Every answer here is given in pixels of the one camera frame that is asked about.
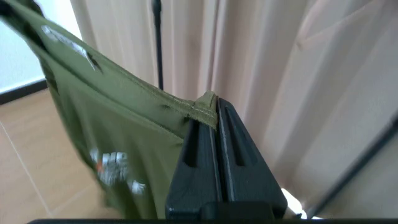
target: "clothing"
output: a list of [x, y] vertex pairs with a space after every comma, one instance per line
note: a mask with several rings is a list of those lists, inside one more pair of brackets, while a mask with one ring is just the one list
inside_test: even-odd
[[216, 129], [216, 98], [182, 100], [138, 79], [42, 17], [28, 0], [1, 16], [40, 60], [67, 133], [126, 218], [164, 218], [189, 119]]

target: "black pole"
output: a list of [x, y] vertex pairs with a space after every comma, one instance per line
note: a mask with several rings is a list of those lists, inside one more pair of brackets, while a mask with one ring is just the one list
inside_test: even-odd
[[152, 0], [152, 11], [154, 12], [156, 32], [157, 78], [159, 80], [159, 88], [163, 90], [162, 35], [160, 33], [162, 2], [160, 0]]
[[308, 219], [318, 215], [355, 176], [365, 167], [374, 156], [394, 138], [398, 133], [398, 117], [390, 123], [380, 137], [370, 146], [368, 150], [354, 163], [351, 169], [337, 182], [337, 184], [326, 194], [326, 196], [307, 212]]

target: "beige curtain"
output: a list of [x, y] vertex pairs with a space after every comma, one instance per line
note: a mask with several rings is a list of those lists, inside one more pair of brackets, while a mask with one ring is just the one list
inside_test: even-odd
[[[72, 0], [83, 40], [157, 85], [150, 0]], [[398, 110], [394, 0], [163, 0], [165, 91], [232, 102], [281, 187], [319, 202]], [[319, 216], [398, 217], [398, 140]]]

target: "black metal bar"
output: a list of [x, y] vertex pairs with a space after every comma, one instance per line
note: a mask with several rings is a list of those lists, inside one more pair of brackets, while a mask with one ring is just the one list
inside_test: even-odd
[[42, 81], [39, 81], [39, 82], [36, 82], [33, 84], [21, 86], [15, 90], [1, 93], [0, 94], [0, 105], [3, 105], [10, 101], [22, 98], [29, 94], [35, 93], [37, 91], [44, 90], [46, 88], [47, 88], [47, 83], [45, 82], [45, 80], [42, 80]]
[[162, 35], [160, 32], [162, 2], [160, 0], [152, 0], [152, 10], [154, 12], [156, 33], [157, 77], [159, 80], [159, 88], [163, 90]]
[[368, 164], [368, 162], [382, 151], [384, 147], [398, 133], [398, 116], [396, 116], [389, 127], [387, 127], [380, 137], [370, 146], [368, 150], [361, 156], [357, 162], [351, 166], [351, 169], [337, 182], [337, 184], [326, 194], [326, 196], [307, 212], [307, 217], [311, 219], [318, 215], [351, 181], [357, 174]]

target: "tiled floor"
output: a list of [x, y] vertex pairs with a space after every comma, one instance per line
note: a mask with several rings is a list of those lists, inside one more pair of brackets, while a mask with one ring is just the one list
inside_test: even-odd
[[47, 90], [0, 106], [0, 223], [117, 218], [79, 160]]

